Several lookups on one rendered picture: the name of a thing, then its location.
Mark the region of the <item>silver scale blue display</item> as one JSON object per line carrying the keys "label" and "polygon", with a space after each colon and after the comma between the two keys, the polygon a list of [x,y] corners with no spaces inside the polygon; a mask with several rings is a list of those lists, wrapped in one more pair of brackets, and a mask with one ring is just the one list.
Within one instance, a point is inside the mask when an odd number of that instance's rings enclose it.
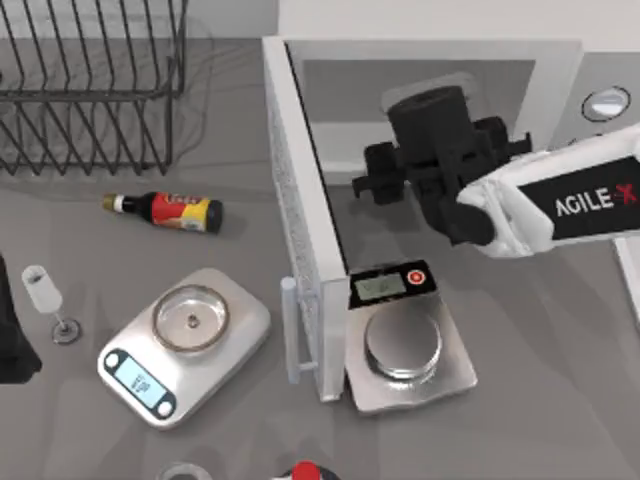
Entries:
{"label": "silver scale blue display", "polygon": [[109,340],[97,357],[105,386],[148,425],[183,423],[266,340],[266,306],[214,268],[163,292]]}

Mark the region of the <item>dark bottle red yellow label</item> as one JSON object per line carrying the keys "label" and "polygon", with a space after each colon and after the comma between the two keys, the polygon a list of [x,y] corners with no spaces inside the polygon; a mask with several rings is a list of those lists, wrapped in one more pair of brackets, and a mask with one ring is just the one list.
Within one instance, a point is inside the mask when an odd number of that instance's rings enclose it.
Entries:
{"label": "dark bottle red yellow label", "polygon": [[105,194],[102,207],[137,216],[149,224],[186,231],[217,234],[223,223],[224,205],[206,197],[148,192],[140,196]]}

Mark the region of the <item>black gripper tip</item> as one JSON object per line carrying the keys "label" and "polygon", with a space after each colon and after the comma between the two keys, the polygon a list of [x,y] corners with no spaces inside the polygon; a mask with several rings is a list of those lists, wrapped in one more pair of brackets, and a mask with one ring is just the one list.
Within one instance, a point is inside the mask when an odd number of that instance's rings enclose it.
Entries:
{"label": "black gripper tip", "polygon": [[0,254],[0,385],[26,384],[42,366],[20,325],[6,262]]}

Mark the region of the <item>red and white object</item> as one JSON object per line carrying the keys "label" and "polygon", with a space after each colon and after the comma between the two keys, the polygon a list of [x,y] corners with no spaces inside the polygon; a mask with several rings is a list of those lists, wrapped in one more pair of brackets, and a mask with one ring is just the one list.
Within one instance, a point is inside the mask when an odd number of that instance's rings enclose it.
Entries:
{"label": "red and white object", "polygon": [[301,460],[272,480],[342,480],[331,469],[311,460]]}

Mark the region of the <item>white microwave door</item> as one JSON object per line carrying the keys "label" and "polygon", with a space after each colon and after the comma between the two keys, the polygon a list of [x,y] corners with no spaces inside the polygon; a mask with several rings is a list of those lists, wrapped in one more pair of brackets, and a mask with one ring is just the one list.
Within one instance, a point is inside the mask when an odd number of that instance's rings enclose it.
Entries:
{"label": "white microwave door", "polygon": [[301,309],[300,361],[323,402],[344,390],[350,286],[289,45],[262,41],[274,186]]}

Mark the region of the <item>clear champagne glass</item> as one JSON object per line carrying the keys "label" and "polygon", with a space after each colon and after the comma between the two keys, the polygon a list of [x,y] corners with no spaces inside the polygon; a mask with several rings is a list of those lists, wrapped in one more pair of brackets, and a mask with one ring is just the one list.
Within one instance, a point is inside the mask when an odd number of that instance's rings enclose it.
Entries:
{"label": "clear champagne glass", "polygon": [[62,314],[63,296],[47,270],[41,265],[29,265],[21,274],[34,308],[52,319],[51,339],[57,345],[70,345],[81,338],[80,323]]}

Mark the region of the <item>silver scale black display panel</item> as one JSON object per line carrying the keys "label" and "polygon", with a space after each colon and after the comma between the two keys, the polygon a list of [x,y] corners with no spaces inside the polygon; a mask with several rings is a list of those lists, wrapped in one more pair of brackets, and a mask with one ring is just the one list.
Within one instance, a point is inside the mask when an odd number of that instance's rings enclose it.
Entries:
{"label": "silver scale black display panel", "polygon": [[425,260],[350,275],[345,371],[355,406],[365,415],[420,407],[477,385]]}

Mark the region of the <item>round microwave knob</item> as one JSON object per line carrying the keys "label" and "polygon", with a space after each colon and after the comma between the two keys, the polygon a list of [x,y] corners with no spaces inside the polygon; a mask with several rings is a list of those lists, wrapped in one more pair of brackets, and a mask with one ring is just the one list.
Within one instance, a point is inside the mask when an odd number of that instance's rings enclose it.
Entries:
{"label": "round microwave knob", "polygon": [[589,122],[606,123],[621,116],[630,105],[631,94],[623,87],[612,86],[589,94],[581,113]]}

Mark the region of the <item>white microwave oven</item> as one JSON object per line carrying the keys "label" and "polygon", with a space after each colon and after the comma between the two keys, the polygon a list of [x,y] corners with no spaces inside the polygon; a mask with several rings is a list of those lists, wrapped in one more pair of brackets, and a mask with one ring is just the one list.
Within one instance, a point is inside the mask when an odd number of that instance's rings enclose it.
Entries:
{"label": "white microwave oven", "polygon": [[[477,378],[488,375],[501,401],[548,400],[546,371],[596,371],[615,342],[600,288],[618,287],[624,305],[640,308],[640,235],[492,258],[433,230],[411,190],[378,206],[351,181],[365,173],[364,149],[394,137],[380,108],[391,88],[468,72],[479,84],[466,100],[472,119],[499,116],[512,139],[529,132],[535,150],[555,150],[640,123],[640,50],[587,51],[575,39],[276,37],[292,54],[349,286],[357,271],[425,260]],[[586,120],[584,99],[612,86],[631,94],[629,108]]]}

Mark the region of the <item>grey round object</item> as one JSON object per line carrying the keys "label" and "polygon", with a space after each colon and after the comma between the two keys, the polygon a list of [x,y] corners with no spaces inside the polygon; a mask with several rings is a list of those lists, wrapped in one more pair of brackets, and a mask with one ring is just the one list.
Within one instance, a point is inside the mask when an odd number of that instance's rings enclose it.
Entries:
{"label": "grey round object", "polygon": [[180,461],[163,467],[154,480],[213,480],[213,477],[200,465]]}

